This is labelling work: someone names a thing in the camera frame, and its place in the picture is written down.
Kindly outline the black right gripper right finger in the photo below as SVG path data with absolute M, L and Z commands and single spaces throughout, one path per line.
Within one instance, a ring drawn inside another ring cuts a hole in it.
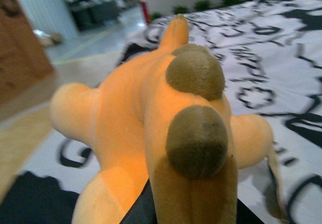
M 237 224 L 264 224 L 242 201 L 237 200 Z

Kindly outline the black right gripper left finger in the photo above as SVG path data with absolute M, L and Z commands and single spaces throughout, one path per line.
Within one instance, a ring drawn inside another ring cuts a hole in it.
M 150 180 L 147 180 L 142 192 L 121 220 L 122 224 L 156 224 L 156 212 Z

